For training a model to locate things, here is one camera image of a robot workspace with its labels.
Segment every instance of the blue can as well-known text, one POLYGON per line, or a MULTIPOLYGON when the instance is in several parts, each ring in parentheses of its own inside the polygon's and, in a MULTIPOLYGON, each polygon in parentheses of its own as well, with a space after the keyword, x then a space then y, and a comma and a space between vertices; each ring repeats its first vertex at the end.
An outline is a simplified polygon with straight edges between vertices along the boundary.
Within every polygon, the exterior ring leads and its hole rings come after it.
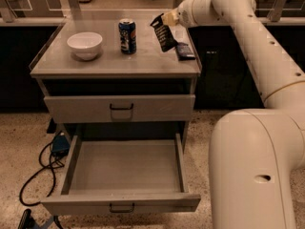
POLYGON ((118 24, 121 37, 121 52, 132 54, 136 52, 135 23, 132 19, 121 19, 118 24))

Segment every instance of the drawer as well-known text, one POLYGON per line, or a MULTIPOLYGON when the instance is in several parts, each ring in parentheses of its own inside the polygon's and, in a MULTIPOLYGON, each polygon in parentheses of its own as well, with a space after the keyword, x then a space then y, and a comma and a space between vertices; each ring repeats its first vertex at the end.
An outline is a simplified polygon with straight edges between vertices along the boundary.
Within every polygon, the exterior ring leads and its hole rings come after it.
POLYGON ((46 96, 56 123, 190 120, 194 95, 46 96))
POLYGON ((53 215, 193 212, 179 134, 172 139, 96 141, 75 135, 53 215))

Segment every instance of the floor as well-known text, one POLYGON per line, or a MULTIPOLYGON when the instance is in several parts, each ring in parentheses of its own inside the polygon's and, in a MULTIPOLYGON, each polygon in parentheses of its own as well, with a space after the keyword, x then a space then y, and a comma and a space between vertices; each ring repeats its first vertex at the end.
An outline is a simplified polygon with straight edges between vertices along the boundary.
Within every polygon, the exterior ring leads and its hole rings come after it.
MULTIPOLYGON (((171 8, 171 0, 93 0, 82 4, 82 9, 147 9, 171 8)), ((208 152, 214 124, 228 111, 197 110, 189 127, 185 149, 185 169, 191 193, 201 195, 201 202, 194 213, 113 215, 113 216, 64 216, 59 217, 63 228, 101 229, 212 229, 208 152)), ((26 180, 41 167, 40 151, 53 138, 46 130, 50 122, 47 113, 0 114, 0 228, 17 228, 25 209, 19 201, 19 191, 26 180)), ((60 178, 62 170, 56 174, 60 178)), ((292 173, 291 184, 298 229, 305 228, 305 171, 292 173)), ((42 173, 24 193, 26 202, 39 201, 51 187, 51 175, 42 173)), ((31 207, 32 216, 39 225, 49 218, 42 206, 31 207)))

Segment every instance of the gray cabinet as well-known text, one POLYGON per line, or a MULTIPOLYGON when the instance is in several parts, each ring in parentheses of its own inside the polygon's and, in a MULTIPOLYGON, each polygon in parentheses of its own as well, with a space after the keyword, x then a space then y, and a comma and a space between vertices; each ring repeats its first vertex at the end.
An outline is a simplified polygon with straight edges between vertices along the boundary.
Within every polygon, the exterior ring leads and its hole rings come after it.
MULTIPOLYGON (((71 143, 58 192, 42 201, 54 215, 191 212, 200 201, 188 190, 183 163, 200 65, 161 51, 149 27, 158 10, 133 16, 137 53, 122 54, 113 25, 129 13, 83 13, 81 21, 68 21, 31 72, 71 143), (66 46, 84 30, 107 42, 90 62, 66 46)), ((175 33, 192 44, 184 28, 175 33)))

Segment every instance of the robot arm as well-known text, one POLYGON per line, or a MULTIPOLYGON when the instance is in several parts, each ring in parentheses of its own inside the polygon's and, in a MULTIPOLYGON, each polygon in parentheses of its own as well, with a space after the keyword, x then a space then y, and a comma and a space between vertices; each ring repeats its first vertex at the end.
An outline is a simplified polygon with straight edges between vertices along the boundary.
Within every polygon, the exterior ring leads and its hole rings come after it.
POLYGON ((290 172, 305 167, 305 74, 254 9, 254 0, 186 0, 165 14, 163 23, 229 23, 261 99, 271 109, 227 114, 213 130, 213 228, 295 229, 290 172))

